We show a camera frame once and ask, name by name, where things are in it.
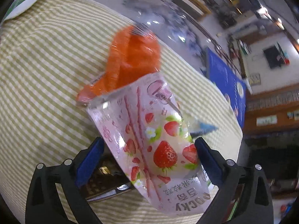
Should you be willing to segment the brown snack wrapper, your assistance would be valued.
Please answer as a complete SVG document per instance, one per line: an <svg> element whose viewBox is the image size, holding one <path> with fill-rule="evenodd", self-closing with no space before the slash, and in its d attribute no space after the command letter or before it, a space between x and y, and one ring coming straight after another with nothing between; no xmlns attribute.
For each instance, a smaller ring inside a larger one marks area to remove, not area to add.
<svg viewBox="0 0 299 224"><path fill-rule="evenodd" d="M80 187L89 203L99 202L134 190L112 155L103 156L88 182Z"/></svg>

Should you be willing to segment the blue wrapper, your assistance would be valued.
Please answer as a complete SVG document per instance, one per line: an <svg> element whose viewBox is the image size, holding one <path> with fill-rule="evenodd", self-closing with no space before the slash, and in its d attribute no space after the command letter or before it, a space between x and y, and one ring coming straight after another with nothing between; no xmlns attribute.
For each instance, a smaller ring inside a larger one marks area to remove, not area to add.
<svg viewBox="0 0 299 224"><path fill-rule="evenodd" d="M188 129L192 138L204 136L218 130L218 127L212 124L201 122L198 119L188 116L186 118Z"/></svg>

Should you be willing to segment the pink strawberry snack bag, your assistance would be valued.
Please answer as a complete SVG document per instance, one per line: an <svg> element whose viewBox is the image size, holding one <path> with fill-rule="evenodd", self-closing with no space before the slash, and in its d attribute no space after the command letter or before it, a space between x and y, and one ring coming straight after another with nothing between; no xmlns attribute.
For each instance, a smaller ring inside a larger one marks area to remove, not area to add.
<svg viewBox="0 0 299 224"><path fill-rule="evenodd" d="M124 174L166 215L202 214L211 197L197 149L159 72L94 98L87 113Z"/></svg>

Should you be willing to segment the orange plastic bag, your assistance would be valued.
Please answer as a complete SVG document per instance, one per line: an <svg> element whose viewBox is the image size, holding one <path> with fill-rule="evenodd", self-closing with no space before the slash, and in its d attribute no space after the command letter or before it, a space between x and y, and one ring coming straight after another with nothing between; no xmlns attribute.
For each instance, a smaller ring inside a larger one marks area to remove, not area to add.
<svg viewBox="0 0 299 224"><path fill-rule="evenodd" d="M133 83L160 70L159 41L142 23L126 26L113 38L105 72L84 86L76 100L87 104L93 98Z"/></svg>

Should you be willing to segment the blue book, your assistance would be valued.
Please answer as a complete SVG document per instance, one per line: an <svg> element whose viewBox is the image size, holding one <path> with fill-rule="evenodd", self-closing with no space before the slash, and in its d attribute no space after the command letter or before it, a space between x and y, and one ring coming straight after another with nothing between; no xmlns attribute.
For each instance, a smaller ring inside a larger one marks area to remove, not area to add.
<svg viewBox="0 0 299 224"><path fill-rule="evenodd" d="M205 48L206 76L221 91L230 104L240 127L244 126L246 84L210 48Z"/></svg>

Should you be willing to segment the wall television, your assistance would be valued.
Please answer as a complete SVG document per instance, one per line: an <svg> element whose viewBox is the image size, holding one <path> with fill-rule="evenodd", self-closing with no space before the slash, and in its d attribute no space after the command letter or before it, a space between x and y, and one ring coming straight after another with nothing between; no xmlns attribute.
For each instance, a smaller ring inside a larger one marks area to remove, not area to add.
<svg viewBox="0 0 299 224"><path fill-rule="evenodd" d="M264 49L263 53L270 69L281 67L284 64L283 57L276 46L270 46L269 48Z"/></svg>

